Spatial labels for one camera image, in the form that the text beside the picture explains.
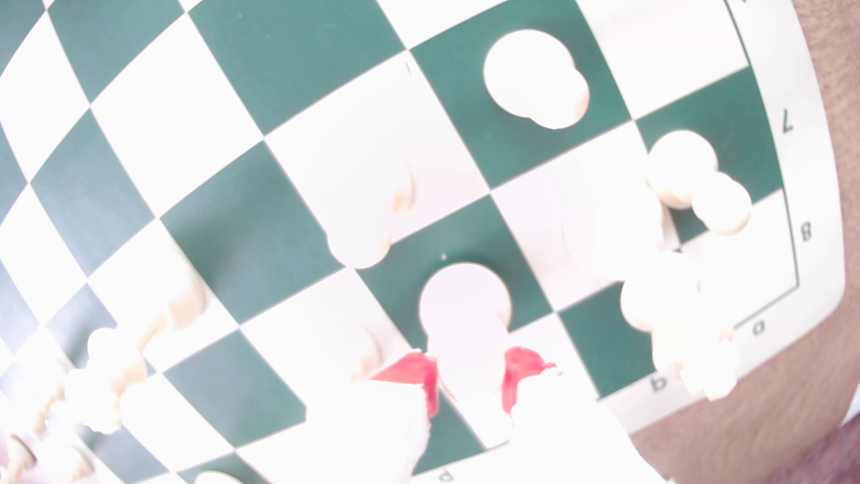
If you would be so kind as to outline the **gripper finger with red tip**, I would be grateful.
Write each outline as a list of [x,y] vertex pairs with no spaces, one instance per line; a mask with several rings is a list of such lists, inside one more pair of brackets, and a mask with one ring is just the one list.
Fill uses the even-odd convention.
[[439,409],[438,363],[410,351],[309,406],[308,483],[409,483]]
[[513,483],[667,483],[618,419],[535,350],[505,351],[502,407]]

